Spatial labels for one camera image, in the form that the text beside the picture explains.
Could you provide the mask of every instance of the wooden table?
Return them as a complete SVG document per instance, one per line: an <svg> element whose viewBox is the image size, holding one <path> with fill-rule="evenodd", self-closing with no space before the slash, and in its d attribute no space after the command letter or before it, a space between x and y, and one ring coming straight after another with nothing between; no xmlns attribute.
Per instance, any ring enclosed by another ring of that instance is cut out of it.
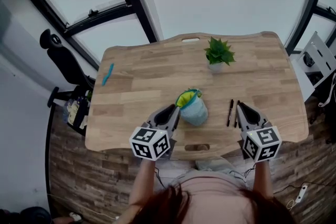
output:
<svg viewBox="0 0 336 224"><path fill-rule="evenodd" d="M223 72L207 67L204 48L210 37L228 40L235 60ZM183 42L189 38L198 41ZM105 86L102 79L114 63ZM246 102L261 109L278 126L284 141L308 135L306 108L289 57L273 32L247 36L186 34L136 47L111 47L103 56L93 91L86 131L86 147L101 151L130 148L135 127L164 105L174 103L188 87L199 88L208 108L200 127L182 119L174 132L172 158L204 159L239 148L240 129L226 126L229 103ZM196 151L207 144L209 150Z"/></svg>

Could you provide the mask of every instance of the window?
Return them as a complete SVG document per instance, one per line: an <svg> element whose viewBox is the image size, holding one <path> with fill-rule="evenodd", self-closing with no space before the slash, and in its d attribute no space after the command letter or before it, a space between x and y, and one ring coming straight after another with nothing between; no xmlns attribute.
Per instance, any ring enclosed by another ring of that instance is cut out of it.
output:
<svg viewBox="0 0 336 224"><path fill-rule="evenodd" d="M31 1L96 69L108 47L156 42L154 29L140 0Z"/></svg>

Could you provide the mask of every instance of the white pot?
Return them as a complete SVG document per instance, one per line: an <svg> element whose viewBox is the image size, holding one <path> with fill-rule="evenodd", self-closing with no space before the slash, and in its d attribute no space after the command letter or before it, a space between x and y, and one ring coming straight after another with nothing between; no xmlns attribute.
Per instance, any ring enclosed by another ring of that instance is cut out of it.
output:
<svg viewBox="0 0 336 224"><path fill-rule="evenodd" d="M208 62L208 67L213 73L220 73L223 69L223 66L223 62L214 63L213 65L210 65L210 63Z"/></svg>

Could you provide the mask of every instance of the gray pants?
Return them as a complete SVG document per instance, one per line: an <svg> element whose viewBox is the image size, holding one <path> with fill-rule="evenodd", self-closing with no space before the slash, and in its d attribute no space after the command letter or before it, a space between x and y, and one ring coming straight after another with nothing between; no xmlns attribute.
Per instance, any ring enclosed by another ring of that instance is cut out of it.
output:
<svg viewBox="0 0 336 224"><path fill-rule="evenodd" d="M197 170L219 172L234 177L236 180L243 182L246 185L246 178L226 159L220 157L218 159L196 161Z"/></svg>

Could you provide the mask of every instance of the black chair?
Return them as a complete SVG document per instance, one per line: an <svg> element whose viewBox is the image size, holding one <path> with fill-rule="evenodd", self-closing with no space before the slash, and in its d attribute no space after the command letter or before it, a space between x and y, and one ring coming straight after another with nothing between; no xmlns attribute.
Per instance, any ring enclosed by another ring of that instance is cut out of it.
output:
<svg viewBox="0 0 336 224"><path fill-rule="evenodd" d="M83 73L74 55L62 45L61 40L57 35L50 33L50 29L46 29L41 34L40 45L43 49L47 50L48 56L61 71L65 79L69 83L77 85L73 91L68 92L58 92L59 88L55 87L48 100L48 107L51 107L54 99L64 101L68 101L69 99L77 100L79 97L84 97L88 90L93 91L95 79ZM88 102L84 99L80 103L73 125L68 123L71 128L84 136L86 127L81 129L79 126L84 116L88 115L89 109L87 105Z"/></svg>

